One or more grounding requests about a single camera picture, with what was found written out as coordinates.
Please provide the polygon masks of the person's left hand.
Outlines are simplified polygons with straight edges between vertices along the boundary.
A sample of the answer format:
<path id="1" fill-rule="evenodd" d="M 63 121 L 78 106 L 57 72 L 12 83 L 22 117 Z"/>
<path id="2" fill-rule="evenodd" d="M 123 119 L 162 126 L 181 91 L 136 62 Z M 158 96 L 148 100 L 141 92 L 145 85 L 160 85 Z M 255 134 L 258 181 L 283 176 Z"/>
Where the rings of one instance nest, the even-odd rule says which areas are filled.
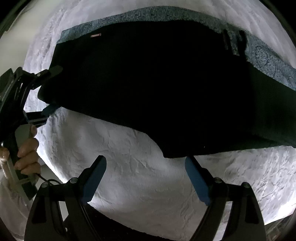
<path id="1" fill-rule="evenodd" d="M 18 158 L 20 158 L 14 165 L 15 170 L 18 170 L 23 175 L 32 175 L 38 179 L 38 174 L 41 174 L 41 165 L 39 164 L 40 156 L 37 153 L 39 141 L 35 138 L 37 135 L 37 128 L 35 125 L 30 125 L 29 137 L 23 142 L 18 150 Z M 11 178 L 7 161 L 10 157 L 10 152 L 7 148 L 1 147 L 1 169 L 7 180 Z"/>

